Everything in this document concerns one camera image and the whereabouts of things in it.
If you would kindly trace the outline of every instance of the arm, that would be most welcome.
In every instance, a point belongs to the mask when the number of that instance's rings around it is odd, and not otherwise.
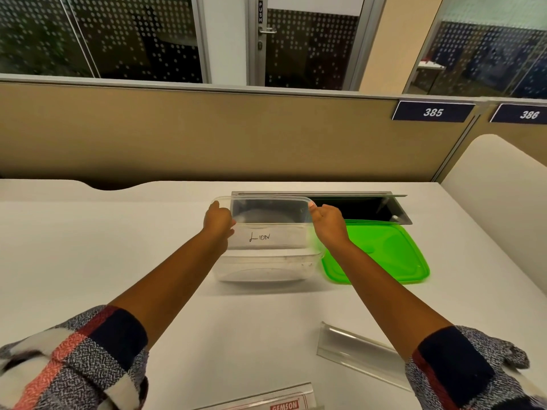
[[[421,341],[452,325],[350,241],[344,218],[336,207],[313,204],[310,212],[318,238],[402,359],[408,361]]]
[[[151,348],[228,247],[235,224],[230,211],[209,207],[203,230],[110,305],[129,311],[143,325]]]

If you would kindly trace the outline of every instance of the dotted window film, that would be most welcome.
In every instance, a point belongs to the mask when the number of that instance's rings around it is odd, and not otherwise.
[[[359,17],[268,9],[265,85],[336,89],[344,84]]]
[[[92,76],[59,0],[0,0],[0,73]]]
[[[101,77],[202,82],[191,0],[70,0]]]
[[[547,32],[442,22],[425,59],[446,67],[430,86],[427,70],[413,84],[430,95],[547,98]]]

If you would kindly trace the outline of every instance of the clear plastic container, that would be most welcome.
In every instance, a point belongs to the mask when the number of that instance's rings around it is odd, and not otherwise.
[[[218,197],[237,221],[228,249],[213,266],[218,280],[279,282],[307,279],[325,247],[317,239],[306,197]]]

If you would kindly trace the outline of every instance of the white desk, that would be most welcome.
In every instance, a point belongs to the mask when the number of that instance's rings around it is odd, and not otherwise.
[[[392,191],[431,268],[408,288],[451,320],[528,352],[547,391],[547,297],[435,183],[148,183],[0,180],[0,343],[106,303],[196,233],[231,191]],[[148,409],[192,409],[313,383],[334,409],[419,409],[411,393],[316,356],[325,321],[386,342],[350,286],[307,281],[249,293],[208,276],[150,353]]]

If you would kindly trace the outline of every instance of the red logo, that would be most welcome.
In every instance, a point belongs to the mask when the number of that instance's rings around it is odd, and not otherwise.
[[[300,408],[298,405],[298,400],[292,400],[287,403],[274,404],[273,406],[270,406],[270,410],[296,410],[297,408]]]

